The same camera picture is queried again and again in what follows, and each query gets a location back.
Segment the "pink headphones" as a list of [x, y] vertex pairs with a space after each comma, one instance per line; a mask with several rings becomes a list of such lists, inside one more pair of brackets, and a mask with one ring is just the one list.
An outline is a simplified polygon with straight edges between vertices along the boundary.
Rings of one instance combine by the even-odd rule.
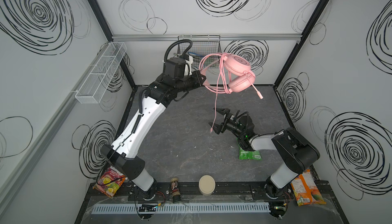
[[205, 75], [208, 68], [213, 64], [218, 64], [219, 74], [217, 81], [222, 81], [223, 86], [211, 85], [204, 81], [203, 86], [215, 94], [239, 93], [248, 87], [253, 87], [260, 99], [263, 99], [261, 92], [255, 87], [256, 75], [251, 70], [251, 64], [244, 58], [230, 53], [213, 53], [204, 56], [198, 66], [198, 70]]

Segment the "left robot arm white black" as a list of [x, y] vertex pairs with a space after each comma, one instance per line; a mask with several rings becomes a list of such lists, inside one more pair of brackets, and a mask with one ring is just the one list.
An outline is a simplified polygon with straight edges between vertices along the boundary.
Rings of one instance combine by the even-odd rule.
[[192, 40], [183, 39], [172, 43], [164, 54], [163, 71], [147, 88], [141, 91], [138, 112], [124, 131], [110, 145], [103, 145], [100, 152], [108, 164], [124, 174], [148, 197], [156, 191], [156, 181], [147, 172], [145, 161], [138, 157], [138, 150], [158, 117], [172, 101], [178, 102], [178, 94], [186, 96], [202, 87], [206, 76], [192, 71], [187, 54]]

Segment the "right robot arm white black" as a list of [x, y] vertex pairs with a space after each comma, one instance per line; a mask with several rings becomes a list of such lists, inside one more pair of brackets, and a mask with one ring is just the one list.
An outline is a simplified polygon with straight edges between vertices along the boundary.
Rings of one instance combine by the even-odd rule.
[[230, 131], [245, 151], [274, 150], [279, 153], [283, 163], [267, 178], [264, 185], [266, 195], [271, 199], [283, 195], [285, 187], [320, 158], [316, 147], [292, 127], [272, 134], [257, 134], [249, 112], [237, 111], [233, 114], [230, 109], [221, 108], [215, 108], [214, 111], [224, 116], [220, 124], [209, 122], [211, 130], [216, 134]]

